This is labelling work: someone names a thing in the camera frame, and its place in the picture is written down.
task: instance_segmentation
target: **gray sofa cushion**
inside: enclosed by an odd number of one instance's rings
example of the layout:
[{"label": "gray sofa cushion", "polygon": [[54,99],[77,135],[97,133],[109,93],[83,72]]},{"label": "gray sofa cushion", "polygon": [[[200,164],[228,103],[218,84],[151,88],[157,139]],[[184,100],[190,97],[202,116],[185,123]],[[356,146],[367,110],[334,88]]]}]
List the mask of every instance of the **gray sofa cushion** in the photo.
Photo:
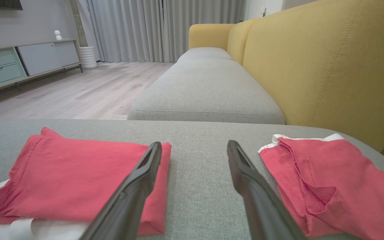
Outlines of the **gray sofa cushion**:
[{"label": "gray sofa cushion", "polygon": [[174,64],[133,103],[129,120],[284,124],[271,96],[236,61]]},{"label": "gray sofa cushion", "polygon": [[228,59],[233,60],[232,57],[225,50],[218,47],[195,47],[187,50],[177,60],[182,62],[189,59]]},{"label": "gray sofa cushion", "polygon": [[[119,120],[0,121],[0,182],[8,178],[27,138],[44,126],[66,138],[172,145],[168,175],[166,233],[143,240],[250,239],[244,203],[236,193],[227,162],[228,140],[238,141],[258,171],[276,191],[275,182],[257,153],[273,134],[324,138],[331,130],[266,124]],[[342,134],[384,170],[384,156]],[[320,239],[354,239],[337,234]]]}]

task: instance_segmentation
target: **television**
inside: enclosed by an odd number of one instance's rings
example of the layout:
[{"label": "television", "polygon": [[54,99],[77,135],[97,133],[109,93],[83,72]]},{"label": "television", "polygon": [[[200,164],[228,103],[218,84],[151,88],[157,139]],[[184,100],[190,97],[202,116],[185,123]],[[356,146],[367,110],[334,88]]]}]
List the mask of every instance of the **television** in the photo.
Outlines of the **television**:
[{"label": "television", "polygon": [[0,0],[0,9],[23,10],[20,0]]}]

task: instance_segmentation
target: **red cloth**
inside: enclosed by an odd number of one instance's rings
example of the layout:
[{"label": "red cloth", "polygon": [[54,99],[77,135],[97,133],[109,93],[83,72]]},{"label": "red cloth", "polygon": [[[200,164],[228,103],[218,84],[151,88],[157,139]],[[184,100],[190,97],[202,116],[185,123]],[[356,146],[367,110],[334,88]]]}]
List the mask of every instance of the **red cloth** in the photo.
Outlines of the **red cloth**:
[{"label": "red cloth", "polygon": [[[154,190],[139,235],[164,234],[171,145],[162,143]],[[148,146],[63,138],[48,128],[31,136],[0,188],[0,224],[19,217],[91,222]]]},{"label": "red cloth", "polygon": [[306,236],[384,239],[384,171],[346,140],[278,140],[260,156]]}]

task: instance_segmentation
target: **white plant pot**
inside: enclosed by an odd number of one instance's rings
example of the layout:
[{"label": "white plant pot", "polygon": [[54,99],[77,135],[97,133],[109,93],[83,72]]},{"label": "white plant pot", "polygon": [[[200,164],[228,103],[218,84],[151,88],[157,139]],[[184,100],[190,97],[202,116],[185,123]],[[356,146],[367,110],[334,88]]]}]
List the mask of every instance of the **white plant pot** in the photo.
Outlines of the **white plant pot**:
[{"label": "white plant pot", "polygon": [[96,68],[97,62],[96,57],[94,56],[94,47],[79,47],[79,52],[81,53],[82,58],[82,68],[90,69]]}]

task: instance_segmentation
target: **wooden floor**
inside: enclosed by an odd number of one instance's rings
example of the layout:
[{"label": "wooden floor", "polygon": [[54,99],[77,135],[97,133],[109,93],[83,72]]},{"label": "wooden floor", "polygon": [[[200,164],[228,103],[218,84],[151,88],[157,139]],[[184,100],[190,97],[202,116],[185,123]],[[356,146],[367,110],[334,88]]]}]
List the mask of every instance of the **wooden floor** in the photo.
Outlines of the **wooden floor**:
[{"label": "wooden floor", "polygon": [[101,63],[0,93],[0,119],[125,120],[133,101],[172,63]]}]

